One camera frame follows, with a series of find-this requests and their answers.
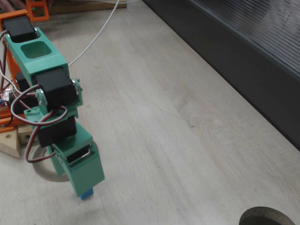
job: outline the white cable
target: white cable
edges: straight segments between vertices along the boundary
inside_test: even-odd
[[[117,6],[119,4],[120,0],[117,0],[116,5],[114,6],[111,14],[109,15],[108,19],[106,20],[105,24],[103,25],[103,27],[101,28],[101,30],[99,31],[99,33],[95,36],[95,38],[92,40],[92,42],[84,49],[84,51],[82,53],[80,53],[80,55],[77,56],[76,59],[74,59],[72,62],[69,63],[69,67],[71,65],[73,65],[80,57],[83,56],[83,54],[85,54],[85,52],[92,46],[92,44],[97,40],[97,38],[99,37],[99,35],[102,33],[102,31],[104,30],[104,28],[106,27],[106,25],[108,24],[108,22],[110,21],[114,11],[117,9]]]
[[[6,30],[4,30],[4,31],[2,31],[2,32],[0,33],[0,40],[1,40],[1,38],[3,37],[3,35],[6,34],[6,33],[7,33]],[[4,78],[4,80],[6,80],[8,83],[10,83],[10,84],[14,87],[14,89],[16,90],[16,92],[18,92],[19,94],[22,93],[22,92],[19,91],[19,89],[17,89],[17,87],[15,86],[14,82],[12,82],[11,80],[9,80],[9,79],[2,73],[1,69],[0,69],[0,75]],[[34,93],[28,93],[27,95],[35,96]]]
[[[102,3],[116,4],[115,1],[102,1],[102,0],[68,0],[68,1],[93,1],[93,2],[102,2]],[[135,2],[135,1],[140,1],[140,0],[120,1],[119,4],[128,4],[128,3]]]

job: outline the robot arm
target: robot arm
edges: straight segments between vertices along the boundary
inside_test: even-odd
[[[67,109],[63,119],[40,127],[37,138],[49,155],[55,155],[51,160],[57,174],[67,173],[75,193],[92,194],[104,173],[92,136],[75,121],[83,104],[79,80],[70,79],[67,61],[39,28],[32,27],[26,10],[0,15],[0,26],[7,31],[7,62],[15,84],[22,73],[30,87],[38,85],[39,105],[24,111],[26,120],[34,125],[55,110],[46,121],[54,120],[64,113],[61,106]]]

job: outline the green 3d-printed bracket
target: green 3d-printed bracket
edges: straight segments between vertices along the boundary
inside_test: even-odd
[[[63,68],[69,77],[68,63],[61,53],[54,47],[50,40],[39,29],[35,28],[37,38],[23,43],[14,43],[8,34],[5,35],[7,47],[20,67],[30,86],[37,84],[34,79],[36,74],[44,71]],[[66,120],[70,116],[78,118],[77,107],[83,104],[81,87],[77,79],[72,79],[77,93],[77,101],[65,105],[68,109]],[[39,106],[24,111],[25,117],[30,121],[39,121],[48,113],[46,99],[40,90],[36,91]],[[58,111],[49,120],[58,117],[62,112]],[[53,151],[56,157],[52,157],[53,166],[58,175],[66,172],[73,189],[77,195],[92,193],[91,188],[104,180],[98,149],[92,136],[78,123],[77,133],[68,137],[63,142],[46,147],[49,154]],[[67,157],[85,146],[89,146],[89,153],[69,163]]]

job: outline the circular base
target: circular base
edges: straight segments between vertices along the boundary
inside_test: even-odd
[[[46,148],[38,147],[33,154],[33,158],[42,157],[44,154],[47,154]],[[40,175],[42,178],[46,180],[51,180],[56,182],[69,181],[69,178],[66,173],[63,173],[61,176],[58,176],[55,172],[52,163],[47,164],[46,161],[33,163],[33,169],[38,175]]]

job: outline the wire bundle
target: wire bundle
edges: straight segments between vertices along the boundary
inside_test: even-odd
[[[138,0],[132,0],[132,1],[128,1],[128,2],[123,2],[123,3],[130,3],[130,2],[134,2],[134,1],[138,1]],[[73,61],[71,61],[68,66],[70,67],[71,65],[73,65],[80,57],[82,57],[86,51],[94,44],[94,42],[97,40],[97,38],[99,37],[99,35],[103,32],[104,28],[107,26],[108,22],[110,21],[113,13],[115,12],[115,10],[117,9],[118,7],[118,4],[120,3],[120,0],[117,0],[117,2],[115,3],[115,6],[111,12],[111,14],[109,15],[108,19],[106,20],[105,24],[103,25],[103,27],[101,28],[101,30],[99,31],[99,33],[95,36],[95,38],[90,42],[90,44],[84,49],[84,51],[82,53],[80,53]],[[4,30],[3,32],[0,33],[0,40],[2,39],[3,35],[7,34],[7,31]],[[41,128],[41,126],[48,126],[48,125],[51,125],[51,124],[54,124],[60,120],[62,120],[63,118],[65,118],[68,114],[68,110],[66,107],[64,106],[60,106],[60,109],[61,110],[64,110],[64,113],[59,116],[58,118],[56,119],[53,119],[53,120],[50,120],[50,121],[46,121],[48,120],[49,118],[51,118],[54,114],[55,114],[55,110],[51,110],[47,115],[45,115],[44,117],[42,117],[42,119],[39,121],[39,122],[33,122],[33,121],[30,121],[30,120],[27,120],[27,119],[24,119],[22,117],[20,117],[19,115],[17,115],[15,112],[14,112],[14,107],[15,107],[15,104],[17,102],[21,103],[26,109],[30,109],[21,99],[24,97],[24,96],[35,96],[35,94],[32,92],[36,89],[39,89],[40,86],[37,84],[37,85],[34,85],[30,88],[28,88],[27,90],[25,90],[24,92],[21,92],[19,91],[19,89],[15,86],[15,84],[12,82],[12,80],[9,80],[7,77],[5,77],[5,71],[6,71],[6,55],[7,55],[7,46],[6,46],[6,43],[5,41],[3,41],[3,44],[4,44],[4,53],[3,53],[3,64],[1,63],[1,60],[0,60],[0,75],[1,75],[1,82],[0,82],[0,91],[4,91],[5,89],[7,89],[10,85],[13,86],[13,95],[15,96],[15,99],[14,101],[12,102],[11,105],[9,105],[9,102],[6,102],[7,106],[9,107],[10,109],[10,112],[11,112],[11,120],[8,124],[4,125],[4,126],[9,126],[11,124],[11,122],[13,121],[14,118],[16,118],[17,120],[25,123],[25,124],[29,124],[29,125],[32,125],[32,126],[35,126],[35,128],[33,129],[33,132],[29,138],[29,141],[28,141],[28,144],[26,146],[26,150],[25,150],[25,159],[27,162],[29,163],[36,163],[36,162],[41,162],[45,159],[48,159],[48,158],[51,158],[51,157],[54,157],[55,156],[55,152],[53,152],[52,154],[50,154],[49,156],[46,156],[46,157],[39,157],[39,158],[35,158],[35,159],[29,159],[29,154],[30,154],[30,149],[32,147],[32,144],[34,142],[34,139],[39,131],[39,129]],[[4,80],[6,80],[8,82],[8,84],[3,87],[4,85]]]

